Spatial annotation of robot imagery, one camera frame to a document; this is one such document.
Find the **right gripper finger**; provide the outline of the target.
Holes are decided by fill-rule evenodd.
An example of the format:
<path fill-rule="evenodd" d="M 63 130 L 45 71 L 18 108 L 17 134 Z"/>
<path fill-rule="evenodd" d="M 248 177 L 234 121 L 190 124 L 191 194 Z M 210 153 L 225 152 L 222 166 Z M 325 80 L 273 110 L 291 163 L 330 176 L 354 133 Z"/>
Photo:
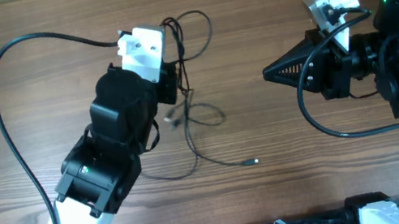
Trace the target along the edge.
<path fill-rule="evenodd" d="M 315 47 L 313 40 L 310 37 L 305 37 L 289 52 L 278 58 L 269 66 L 272 68 L 286 67 L 296 65 L 297 63 L 305 62 L 307 57 L 311 54 Z"/>
<path fill-rule="evenodd" d="M 298 87 L 300 72 L 306 56 L 286 60 L 276 60 L 263 69 L 263 77 L 268 82 L 285 84 L 290 87 Z"/>

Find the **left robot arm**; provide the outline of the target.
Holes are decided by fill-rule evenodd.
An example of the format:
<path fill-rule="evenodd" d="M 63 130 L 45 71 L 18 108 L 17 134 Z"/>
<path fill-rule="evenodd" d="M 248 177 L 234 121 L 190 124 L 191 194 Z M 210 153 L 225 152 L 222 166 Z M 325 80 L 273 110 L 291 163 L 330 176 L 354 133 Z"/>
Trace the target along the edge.
<path fill-rule="evenodd" d="M 141 173 L 140 156 L 153 150 L 159 104 L 177 98 L 177 70 L 160 62 L 156 79 L 141 70 L 109 66 L 97 82 L 91 123 L 62 162 L 48 224 L 112 224 Z"/>

